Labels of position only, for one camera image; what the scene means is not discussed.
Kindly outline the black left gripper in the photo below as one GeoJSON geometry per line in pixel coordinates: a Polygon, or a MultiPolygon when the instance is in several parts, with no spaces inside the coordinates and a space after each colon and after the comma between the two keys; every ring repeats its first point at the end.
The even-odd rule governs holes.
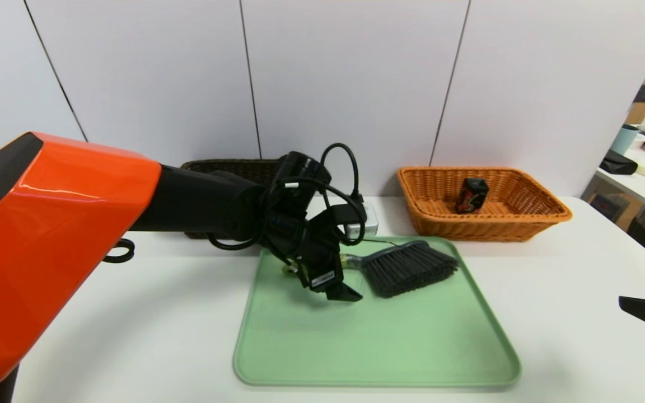
{"type": "Polygon", "coordinates": [[[295,275],[305,288],[325,293],[328,301],[355,303],[358,291],[343,283],[340,245],[335,225],[329,217],[313,217],[295,251],[295,275]]]}

